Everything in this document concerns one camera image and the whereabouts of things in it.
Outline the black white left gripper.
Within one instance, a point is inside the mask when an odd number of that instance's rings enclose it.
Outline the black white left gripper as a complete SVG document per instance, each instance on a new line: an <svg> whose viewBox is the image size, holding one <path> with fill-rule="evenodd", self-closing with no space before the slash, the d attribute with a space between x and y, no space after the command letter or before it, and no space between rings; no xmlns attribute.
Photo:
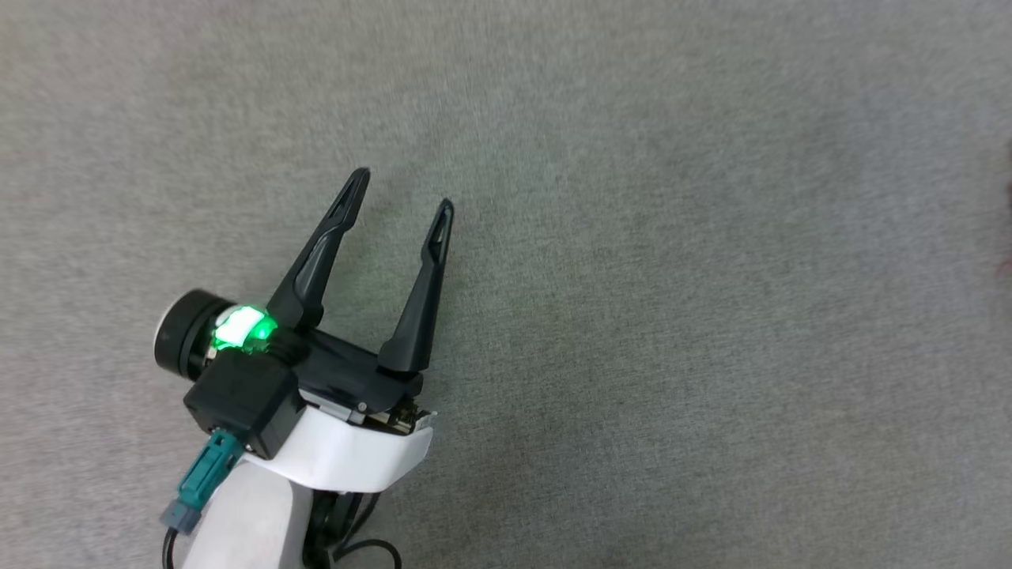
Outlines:
<svg viewBox="0 0 1012 569"><path fill-rule="evenodd" d="M451 199L437 208L419 273L377 359L312 329L324 315L324 292L369 180L368 168L354 170L266 310L191 289L166 310L154 338L157 364L191 381L183 403L200 429L227 432L254 465L318 491L383 492L420 464L433 437L429 412L415 402L420 375L394 372L429 365Z"/></svg>

